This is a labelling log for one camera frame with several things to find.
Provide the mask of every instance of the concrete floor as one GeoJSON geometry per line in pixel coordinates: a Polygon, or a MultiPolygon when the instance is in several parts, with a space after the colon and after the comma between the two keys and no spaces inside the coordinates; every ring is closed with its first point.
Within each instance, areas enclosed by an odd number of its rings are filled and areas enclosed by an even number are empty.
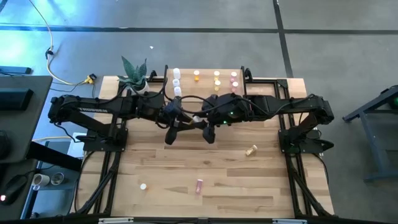
{"type": "MultiPolygon", "coordinates": [[[[276,29],[272,0],[36,0],[51,25],[92,27],[188,27],[276,29]]],[[[279,0],[286,29],[398,29],[397,1],[279,0]]],[[[8,1],[0,23],[43,24],[26,0],[8,1]]],[[[87,75],[124,74],[123,55],[162,73],[167,63],[180,68],[249,67],[256,77],[286,77],[278,34],[206,34],[140,32],[54,32],[55,74],[78,82],[87,75]]],[[[294,77],[304,78],[309,93],[324,96],[336,116],[320,126],[335,143],[325,153],[330,192],[337,215],[398,222],[396,180],[365,184],[375,171],[359,121],[340,117],[397,84],[396,35],[286,35],[294,77]]],[[[47,75],[44,52],[49,34],[0,31],[2,65],[27,66],[47,75]]],[[[67,86],[53,88],[67,89],[67,86]]],[[[90,96],[81,86],[74,95],[90,96]]],[[[51,91],[49,98],[61,95],[51,91]]],[[[64,135],[48,123],[46,103],[35,138],[64,135]]],[[[63,124],[71,133],[84,129],[63,124]]]]}

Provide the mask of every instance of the potted plant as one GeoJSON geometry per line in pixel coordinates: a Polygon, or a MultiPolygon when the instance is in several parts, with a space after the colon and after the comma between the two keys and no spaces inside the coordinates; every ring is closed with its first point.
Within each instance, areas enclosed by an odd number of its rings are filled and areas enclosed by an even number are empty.
{"type": "Polygon", "coordinates": [[[118,75],[119,81],[136,90],[138,94],[149,91],[149,85],[146,81],[147,59],[145,59],[145,62],[140,67],[137,65],[136,68],[123,56],[122,61],[127,77],[118,75]]]}

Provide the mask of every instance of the yellow cable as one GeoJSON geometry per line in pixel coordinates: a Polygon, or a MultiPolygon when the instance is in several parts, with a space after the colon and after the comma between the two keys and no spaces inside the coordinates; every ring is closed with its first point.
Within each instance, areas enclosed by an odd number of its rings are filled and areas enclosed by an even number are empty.
{"type": "Polygon", "coordinates": [[[32,141],[37,142],[37,141],[44,141],[48,139],[71,139],[69,136],[54,136],[54,137],[44,137],[44,138],[39,138],[39,139],[33,139],[32,141]]]}
{"type": "MultiPolygon", "coordinates": [[[[39,13],[39,15],[42,17],[43,21],[45,22],[45,25],[47,26],[47,29],[49,30],[50,38],[51,38],[51,45],[50,45],[49,51],[52,51],[53,50],[53,37],[52,37],[52,32],[51,32],[50,26],[47,23],[47,21],[44,19],[44,16],[42,15],[42,13],[36,8],[36,6],[32,2],[32,0],[29,0],[29,1],[33,5],[33,7],[36,9],[36,11],[39,13]]],[[[56,75],[54,75],[54,73],[52,73],[51,70],[50,70],[50,54],[47,55],[47,71],[49,71],[49,74],[52,77],[54,77],[54,79],[56,79],[56,80],[58,80],[58,81],[60,81],[60,82],[62,82],[64,84],[67,84],[67,85],[80,85],[80,84],[86,83],[85,81],[82,81],[80,83],[70,83],[70,82],[66,82],[65,80],[62,80],[61,78],[58,78],[56,75]]]]}

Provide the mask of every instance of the wooden tabletop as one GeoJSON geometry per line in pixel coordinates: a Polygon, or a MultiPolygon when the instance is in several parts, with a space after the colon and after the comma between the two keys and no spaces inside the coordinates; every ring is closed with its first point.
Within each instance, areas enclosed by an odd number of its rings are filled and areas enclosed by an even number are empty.
{"type": "MultiPolygon", "coordinates": [[[[215,94],[212,69],[198,69],[199,82],[193,81],[194,69],[181,69],[182,95],[209,97],[215,94]]],[[[222,88],[230,91],[231,72],[240,77],[240,70],[218,70],[222,88]]],[[[173,97],[172,69],[167,76],[167,94],[173,97]]],[[[289,78],[290,95],[307,95],[301,78],[289,78]]],[[[161,83],[150,83],[152,91],[159,91],[161,83]]],[[[112,98],[117,93],[118,78],[104,77],[100,98],[112,98]]],[[[248,84],[248,94],[274,95],[274,87],[248,84]]],[[[200,110],[196,99],[186,99],[183,107],[200,110]]],[[[109,123],[108,114],[95,118],[109,123]]],[[[294,217],[292,199],[284,156],[280,153],[277,117],[264,122],[239,123],[216,129],[216,141],[208,144],[201,130],[178,134],[173,145],[164,143],[167,130],[152,121],[128,121],[129,138],[122,153],[118,181],[114,193],[112,216],[129,217],[229,217],[229,218],[288,218],[294,217]],[[258,147],[255,156],[246,157],[245,150],[258,147]],[[201,194],[195,193],[197,179],[203,180],[201,194]],[[146,184],[147,190],[139,186],[146,184]]],[[[90,197],[98,185],[104,153],[96,152],[87,161],[80,180],[78,207],[90,197]]],[[[333,213],[328,184],[322,163],[311,154],[303,154],[307,185],[314,196],[333,213]]],[[[298,190],[300,208],[303,198],[298,190]]],[[[103,198],[102,210],[106,203],[103,198]]]]}

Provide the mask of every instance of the plant pot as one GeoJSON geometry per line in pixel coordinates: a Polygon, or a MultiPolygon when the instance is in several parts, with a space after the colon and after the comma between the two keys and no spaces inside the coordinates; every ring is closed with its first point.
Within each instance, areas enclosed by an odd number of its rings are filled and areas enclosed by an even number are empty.
{"type": "Polygon", "coordinates": [[[148,84],[148,82],[145,82],[144,88],[141,89],[141,90],[137,90],[137,93],[140,94],[140,95],[143,95],[146,91],[149,91],[149,90],[150,90],[149,84],[148,84]]]}

